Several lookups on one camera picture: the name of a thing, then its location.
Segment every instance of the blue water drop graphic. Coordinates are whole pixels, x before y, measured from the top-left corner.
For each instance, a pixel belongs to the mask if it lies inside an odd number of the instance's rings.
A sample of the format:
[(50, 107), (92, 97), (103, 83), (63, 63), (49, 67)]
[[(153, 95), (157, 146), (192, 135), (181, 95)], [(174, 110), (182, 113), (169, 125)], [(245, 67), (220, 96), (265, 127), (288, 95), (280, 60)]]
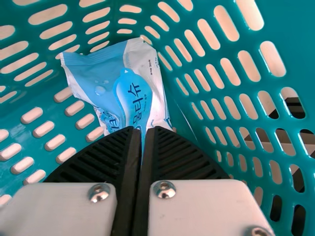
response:
[(106, 92), (106, 89), (102, 86), (96, 86), (95, 87), (95, 93), (98, 95), (98, 96), (101, 96), (102, 94), (104, 94)]

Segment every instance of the screw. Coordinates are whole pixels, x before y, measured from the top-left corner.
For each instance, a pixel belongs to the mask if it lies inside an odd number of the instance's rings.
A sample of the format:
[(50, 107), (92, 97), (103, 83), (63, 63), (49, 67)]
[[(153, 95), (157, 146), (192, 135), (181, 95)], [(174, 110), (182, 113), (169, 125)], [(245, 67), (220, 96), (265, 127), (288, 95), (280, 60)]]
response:
[(153, 191), (159, 198), (172, 198), (176, 194), (175, 186), (166, 180), (157, 182), (153, 187)]
[(110, 187), (106, 183), (97, 183), (88, 191), (89, 200), (93, 203), (105, 200), (110, 193)]
[(271, 234), (262, 227), (253, 227), (250, 229), (250, 236), (271, 236)]

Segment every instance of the teal plastic basket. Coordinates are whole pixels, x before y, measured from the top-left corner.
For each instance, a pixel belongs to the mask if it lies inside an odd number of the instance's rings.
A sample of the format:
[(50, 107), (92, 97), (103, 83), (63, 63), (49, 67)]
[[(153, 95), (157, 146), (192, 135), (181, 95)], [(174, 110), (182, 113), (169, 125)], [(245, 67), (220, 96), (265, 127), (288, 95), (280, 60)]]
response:
[(177, 132), (248, 185), (277, 235), (314, 236), (314, 12), (311, 0), (1, 1), (2, 201), (102, 136), (57, 54), (141, 36)]

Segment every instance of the black object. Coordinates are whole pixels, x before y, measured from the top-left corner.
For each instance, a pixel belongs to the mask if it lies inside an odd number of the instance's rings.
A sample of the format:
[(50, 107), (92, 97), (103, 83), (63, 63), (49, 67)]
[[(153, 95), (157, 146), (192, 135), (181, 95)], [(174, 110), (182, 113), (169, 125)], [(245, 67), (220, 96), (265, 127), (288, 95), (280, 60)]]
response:
[(128, 236), (132, 227), (141, 158), (140, 131), (132, 126), (81, 150), (44, 182), (107, 182), (115, 186), (118, 205), (112, 236)]
[(150, 186), (158, 180), (228, 179), (224, 170), (201, 149), (180, 135), (155, 127), (146, 135), (132, 236), (148, 232)]

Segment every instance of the wet wipes package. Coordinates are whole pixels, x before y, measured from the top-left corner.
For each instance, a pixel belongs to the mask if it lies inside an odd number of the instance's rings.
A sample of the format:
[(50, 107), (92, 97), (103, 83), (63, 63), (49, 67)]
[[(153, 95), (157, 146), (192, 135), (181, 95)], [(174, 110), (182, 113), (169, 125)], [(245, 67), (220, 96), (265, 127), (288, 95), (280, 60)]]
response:
[(73, 95), (94, 106), (104, 135), (127, 126), (171, 130), (157, 53), (141, 38), (87, 56), (60, 54)]

